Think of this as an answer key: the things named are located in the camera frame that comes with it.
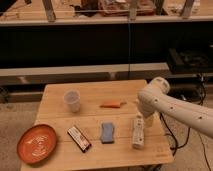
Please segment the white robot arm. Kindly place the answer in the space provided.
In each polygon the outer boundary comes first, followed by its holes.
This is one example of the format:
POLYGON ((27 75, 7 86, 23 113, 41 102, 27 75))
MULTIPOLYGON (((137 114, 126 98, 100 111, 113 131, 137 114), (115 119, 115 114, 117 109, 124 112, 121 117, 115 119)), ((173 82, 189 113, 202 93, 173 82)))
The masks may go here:
POLYGON ((158 111, 213 138, 213 109, 168 96, 169 90, 166 79, 152 79, 138 92, 140 113, 147 118, 158 111))

